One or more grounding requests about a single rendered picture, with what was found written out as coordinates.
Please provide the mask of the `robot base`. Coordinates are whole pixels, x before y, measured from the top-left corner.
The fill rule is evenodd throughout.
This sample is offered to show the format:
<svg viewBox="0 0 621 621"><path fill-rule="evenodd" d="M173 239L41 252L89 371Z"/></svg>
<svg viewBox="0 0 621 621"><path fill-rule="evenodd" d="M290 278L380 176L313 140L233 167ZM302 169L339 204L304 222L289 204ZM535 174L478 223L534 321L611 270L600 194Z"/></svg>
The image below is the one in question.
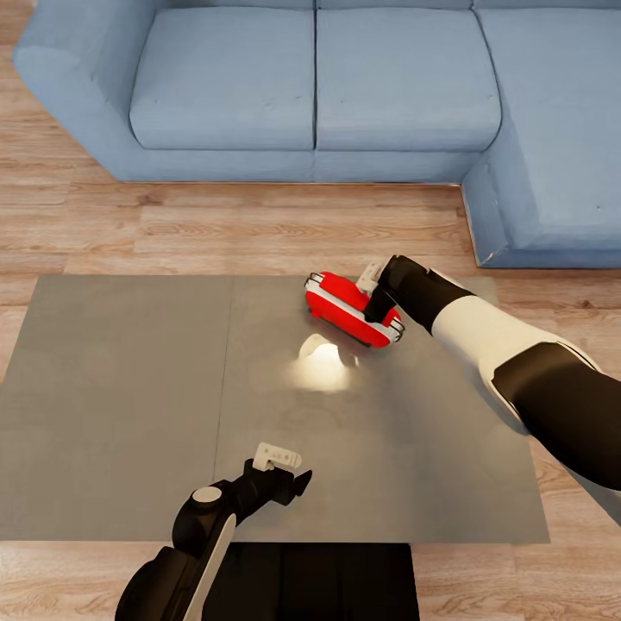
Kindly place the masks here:
<svg viewBox="0 0 621 621"><path fill-rule="evenodd" d="M199 621L420 621L411 544L230 542Z"/></svg>

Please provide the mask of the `radio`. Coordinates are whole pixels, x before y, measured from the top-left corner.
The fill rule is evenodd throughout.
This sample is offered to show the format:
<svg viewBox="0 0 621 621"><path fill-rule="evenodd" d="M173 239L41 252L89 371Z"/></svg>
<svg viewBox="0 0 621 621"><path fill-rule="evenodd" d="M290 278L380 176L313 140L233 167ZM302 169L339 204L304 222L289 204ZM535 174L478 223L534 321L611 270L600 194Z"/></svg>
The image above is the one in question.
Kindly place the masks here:
<svg viewBox="0 0 621 621"><path fill-rule="evenodd" d="M367 348L383 348L401 340L405 329L393 308L382 323L367 323L362 312L371 298L354 282L330 272L310 274L304 287L311 315L322 318Z"/></svg>

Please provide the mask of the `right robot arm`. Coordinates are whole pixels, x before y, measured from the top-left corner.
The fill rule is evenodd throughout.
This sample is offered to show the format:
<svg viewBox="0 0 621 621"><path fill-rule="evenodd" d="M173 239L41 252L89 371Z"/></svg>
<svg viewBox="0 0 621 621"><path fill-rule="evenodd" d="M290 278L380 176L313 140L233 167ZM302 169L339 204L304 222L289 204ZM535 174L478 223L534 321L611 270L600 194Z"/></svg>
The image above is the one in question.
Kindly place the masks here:
<svg viewBox="0 0 621 621"><path fill-rule="evenodd" d="M441 345L519 435L533 435L621 527L621 381L581 348L519 321L400 255L370 262L355 286L382 323L398 304Z"/></svg>

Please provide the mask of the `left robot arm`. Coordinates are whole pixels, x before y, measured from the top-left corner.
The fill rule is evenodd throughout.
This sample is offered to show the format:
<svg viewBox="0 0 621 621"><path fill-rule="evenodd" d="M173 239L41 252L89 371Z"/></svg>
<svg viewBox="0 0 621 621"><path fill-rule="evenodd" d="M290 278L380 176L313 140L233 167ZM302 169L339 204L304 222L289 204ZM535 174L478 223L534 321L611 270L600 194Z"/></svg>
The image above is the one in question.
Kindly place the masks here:
<svg viewBox="0 0 621 621"><path fill-rule="evenodd" d="M239 479L191 493L172 528L173 548L163 546L139 568L123 591L115 621L199 621L235 527L269 500L289 505L311 481L311 470L294 479L274 461L291 468L304 463L296 452L261 442Z"/></svg>

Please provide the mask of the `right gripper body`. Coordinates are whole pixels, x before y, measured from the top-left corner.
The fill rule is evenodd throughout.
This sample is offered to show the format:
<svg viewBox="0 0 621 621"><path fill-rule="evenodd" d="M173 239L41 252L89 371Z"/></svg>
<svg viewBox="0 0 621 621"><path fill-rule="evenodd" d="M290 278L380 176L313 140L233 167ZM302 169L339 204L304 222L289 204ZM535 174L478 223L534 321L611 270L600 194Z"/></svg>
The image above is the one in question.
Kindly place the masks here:
<svg viewBox="0 0 621 621"><path fill-rule="evenodd" d="M392 309L396 304L389 304L385 300L383 300L378 294L378 288L380 285L377 285L377 288L373 291L372 297L367 303L366 308L362 313L366 315L366 317L370 317L376 323L382 323L385 319L388 311Z"/></svg>

